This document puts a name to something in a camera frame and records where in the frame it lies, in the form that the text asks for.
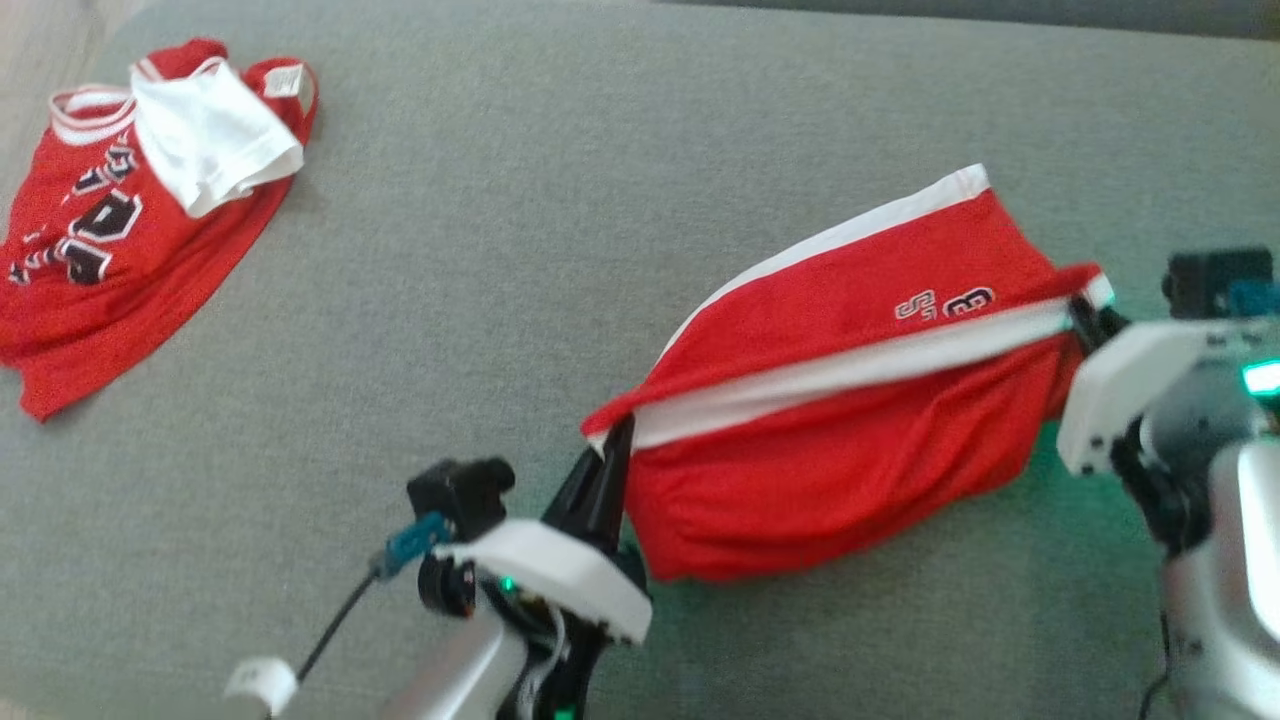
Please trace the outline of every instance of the white wire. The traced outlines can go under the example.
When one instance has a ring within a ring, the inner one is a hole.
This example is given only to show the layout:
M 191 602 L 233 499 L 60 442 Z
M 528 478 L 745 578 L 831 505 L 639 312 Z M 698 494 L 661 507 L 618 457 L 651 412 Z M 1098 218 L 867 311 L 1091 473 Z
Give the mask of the white wire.
M 547 605 L 547 611 L 550 612 L 552 623 L 556 624 L 556 647 L 541 665 L 525 675 L 525 680 L 520 684 L 520 692 L 516 694 L 516 711 L 520 714 L 521 720 L 534 720 L 534 710 L 538 706 L 538 691 L 543 688 L 543 683 L 550 676 L 552 670 L 556 669 L 556 664 L 561 660 L 561 655 L 564 653 L 564 615 L 559 607 L 550 603 Z

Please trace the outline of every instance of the wooden floor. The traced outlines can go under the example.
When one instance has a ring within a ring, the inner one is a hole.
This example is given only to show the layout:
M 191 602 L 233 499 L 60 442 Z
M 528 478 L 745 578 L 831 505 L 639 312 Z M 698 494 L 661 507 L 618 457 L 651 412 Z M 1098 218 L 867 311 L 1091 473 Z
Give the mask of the wooden floor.
M 13 193 L 49 122 L 49 95 L 86 81 L 102 42 L 155 1 L 0 0 L 0 232 L 8 231 Z M 0 698 L 0 720 L 37 717 Z

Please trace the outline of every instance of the white sleeve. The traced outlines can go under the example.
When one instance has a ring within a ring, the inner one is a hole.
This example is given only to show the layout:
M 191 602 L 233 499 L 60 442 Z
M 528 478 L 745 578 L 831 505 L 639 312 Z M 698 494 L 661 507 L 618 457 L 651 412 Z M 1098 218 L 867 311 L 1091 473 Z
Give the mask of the white sleeve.
M 142 154 L 192 218 L 302 168 L 302 143 L 225 61 L 131 87 Z

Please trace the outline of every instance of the green led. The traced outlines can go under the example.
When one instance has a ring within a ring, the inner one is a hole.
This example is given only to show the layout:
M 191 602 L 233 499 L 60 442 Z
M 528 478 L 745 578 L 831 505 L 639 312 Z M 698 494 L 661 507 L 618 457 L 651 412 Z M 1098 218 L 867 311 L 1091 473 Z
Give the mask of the green led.
M 1280 360 L 1268 360 L 1244 368 L 1244 387 L 1249 395 L 1280 395 Z

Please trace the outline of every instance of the clothing tag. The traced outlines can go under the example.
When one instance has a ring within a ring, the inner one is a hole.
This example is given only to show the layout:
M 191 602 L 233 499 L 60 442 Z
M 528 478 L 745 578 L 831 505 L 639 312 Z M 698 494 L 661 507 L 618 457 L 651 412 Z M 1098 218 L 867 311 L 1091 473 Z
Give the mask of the clothing tag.
M 302 65 L 274 68 L 266 72 L 266 97 L 297 97 L 302 87 Z
M 293 698 L 298 679 L 288 664 L 275 657 L 255 657 L 241 662 L 227 683 L 224 697 L 244 696 L 262 701 L 275 717 Z

